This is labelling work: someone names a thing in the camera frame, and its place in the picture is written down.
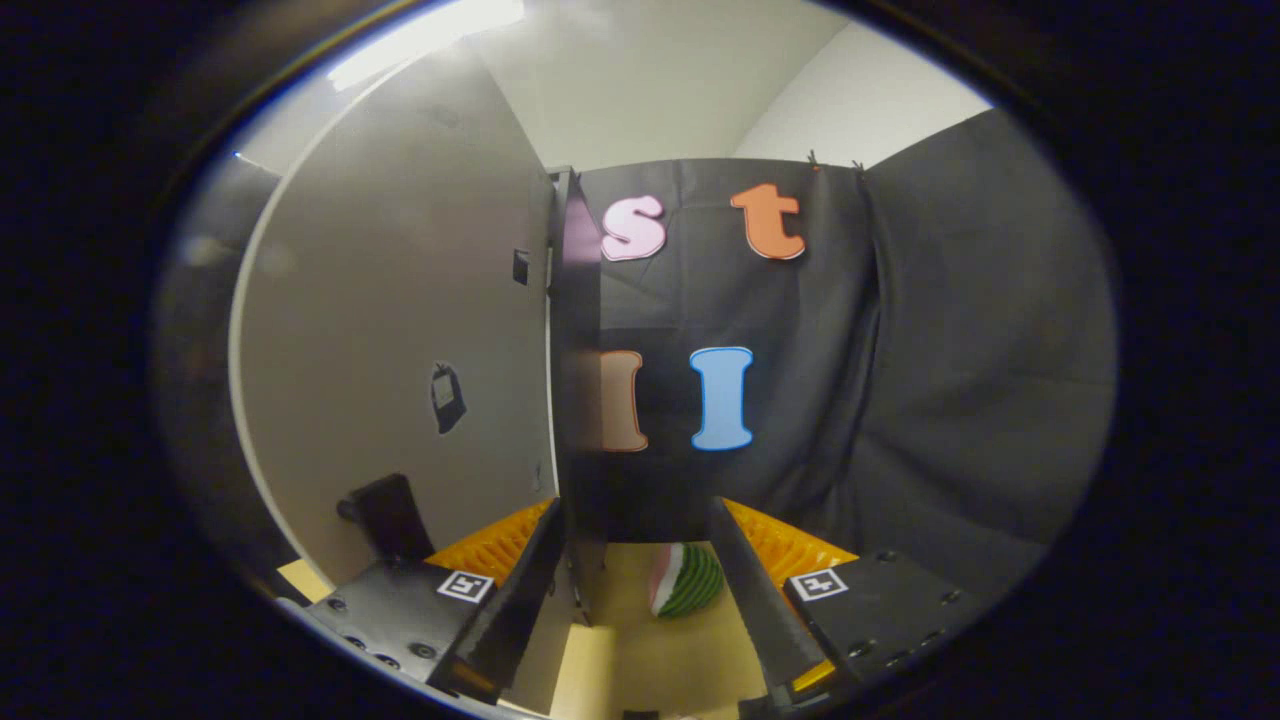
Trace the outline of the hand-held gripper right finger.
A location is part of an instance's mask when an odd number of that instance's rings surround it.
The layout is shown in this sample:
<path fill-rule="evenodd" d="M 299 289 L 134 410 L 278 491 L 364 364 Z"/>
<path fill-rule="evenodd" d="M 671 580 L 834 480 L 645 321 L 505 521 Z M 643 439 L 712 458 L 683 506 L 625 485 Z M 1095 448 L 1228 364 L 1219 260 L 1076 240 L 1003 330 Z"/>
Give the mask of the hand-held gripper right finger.
<path fill-rule="evenodd" d="M 873 694 L 989 607 L 896 550 L 855 555 L 730 498 L 710 501 L 708 536 L 777 701 Z"/>

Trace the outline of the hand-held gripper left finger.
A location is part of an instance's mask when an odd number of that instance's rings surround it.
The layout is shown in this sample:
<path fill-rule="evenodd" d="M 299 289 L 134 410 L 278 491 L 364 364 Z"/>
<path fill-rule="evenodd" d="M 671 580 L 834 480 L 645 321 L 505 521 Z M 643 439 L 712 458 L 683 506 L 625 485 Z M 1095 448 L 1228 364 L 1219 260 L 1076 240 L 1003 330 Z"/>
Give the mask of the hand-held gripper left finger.
<path fill-rule="evenodd" d="M 561 502 L 531 506 L 518 537 L 489 536 L 486 557 L 447 564 L 411 498 L 344 498 L 375 560 L 324 598 L 278 600 L 302 628 L 398 682 L 493 705 L 515 682 L 564 544 Z"/>

